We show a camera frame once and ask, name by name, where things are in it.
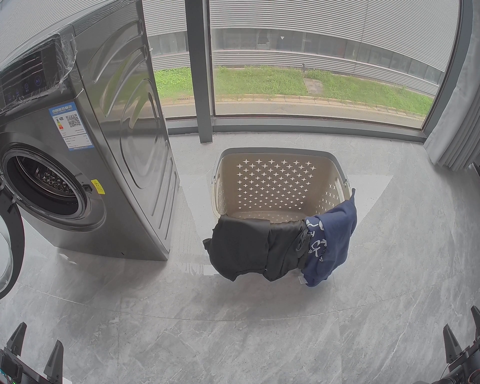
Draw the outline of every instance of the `green lawn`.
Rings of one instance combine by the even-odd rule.
[[[406,88],[387,85],[353,76],[342,76],[328,71],[269,66],[233,69],[220,67],[214,70],[216,95],[287,95],[307,96],[303,77],[320,80],[324,86],[321,97],[368,105],[382,105],[426,115],[433,98],[409,91]],[[155,72],[160,98],[176,98],[193,95],[190,68],[175,68]]]
[[[353,76],[335,75],[328,71],[307,71],[307,77],[320,80],[324,85],[323,97],[350,100],[369,105],[384,105],[426,115],[433,98],[409,91],[403,87],[387,85]]]
[[[155,82],[160,98],[193,95],[192,73],[188,67],[156,71]]]

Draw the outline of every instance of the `plastic laundry basket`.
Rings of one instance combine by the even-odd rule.
[[[230,148],[212,177],[217,217],[272,223],[322,214],[349,199],[351,189],[331,153],[293,148]]]

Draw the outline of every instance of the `control panel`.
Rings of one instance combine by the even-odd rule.
[[[58,77],[56,41],[51,40],[0,72],[0,110],[47,91]]]

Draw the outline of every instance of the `yellow warning sticker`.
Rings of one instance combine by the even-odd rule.
[[[97,179],[90,180],[95,187],[96,191],[98,192],[99,195],[104,195],[105,191],[102,187],[102,184]]]

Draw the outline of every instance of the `gray washing machine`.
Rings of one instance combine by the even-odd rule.
[[[11,249],[0,298],[22,263],[20,213],[60,248],[168,258],[180,181],[142,2],[111,2],[55,28],[0,64],[0,234]]]

